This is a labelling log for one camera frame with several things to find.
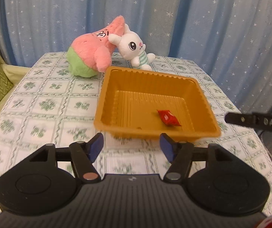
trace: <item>orange plastic tray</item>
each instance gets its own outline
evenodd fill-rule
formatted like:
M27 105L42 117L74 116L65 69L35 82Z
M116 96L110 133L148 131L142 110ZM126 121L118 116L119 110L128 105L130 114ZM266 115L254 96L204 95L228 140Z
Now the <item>orange plastic tray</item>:
M181 124L165 125L157 110L170 110ZM105 73L94 125L116 137L176 141L218 137L220 129L198 82L172 74L120 67Z

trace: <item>white floral tablecloth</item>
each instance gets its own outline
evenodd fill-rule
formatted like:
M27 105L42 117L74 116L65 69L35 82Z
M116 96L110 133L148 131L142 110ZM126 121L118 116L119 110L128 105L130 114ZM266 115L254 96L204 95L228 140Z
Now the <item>white floral tablecloth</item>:
M118 53L113 65L130 67ZM65 52L46 53L16 87L0 114L0 175L46 143L57 147L73 141L88 141L98 131L93 126L104 74L89 79L71 76ZM222 90L193 61L157 56L154 71L195 78L201 85L217 118L222 135L202 139L197 146L216 142L264 175L271 193L264 212L272 214L272 163L252 129L224 122L224 114L238 111ZM94 163L105 173L159 173L162 177L169 162L158 141L113 138L103 132L104 150ZM72 172L69 163L59 167ZM194 163L192 173L204 167Z

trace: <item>patrick star plush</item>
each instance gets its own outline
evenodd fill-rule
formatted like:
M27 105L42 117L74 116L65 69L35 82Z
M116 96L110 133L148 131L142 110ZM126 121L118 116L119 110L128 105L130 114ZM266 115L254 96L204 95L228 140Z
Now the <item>patrick star plush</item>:
M107 27L87 33L74 39L67 51L69 71L73 75L92 77L112 64L112 53L116 46L109 42L109 34L122 36L124 32L123 16L116 17Z

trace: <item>red candy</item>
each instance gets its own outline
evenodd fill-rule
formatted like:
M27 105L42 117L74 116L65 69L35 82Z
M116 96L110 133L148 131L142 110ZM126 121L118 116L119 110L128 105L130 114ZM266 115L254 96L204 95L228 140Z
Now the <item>red candy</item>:
M176 118L169 110L157 110L161 120L165 125L181 126Z

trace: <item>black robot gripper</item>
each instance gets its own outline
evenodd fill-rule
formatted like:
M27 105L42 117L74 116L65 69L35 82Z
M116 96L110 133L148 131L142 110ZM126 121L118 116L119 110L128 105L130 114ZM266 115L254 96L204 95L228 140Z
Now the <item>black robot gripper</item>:
M3 174L0 227L252 228L265 218L267 180L218 144L198 148L161 134L171 163L163 180L158 174L102 180L92 163L103 145L101 133L66 148L46 144ZM58 161L71 162L75 177ZM189 177L195 161L206 167Z

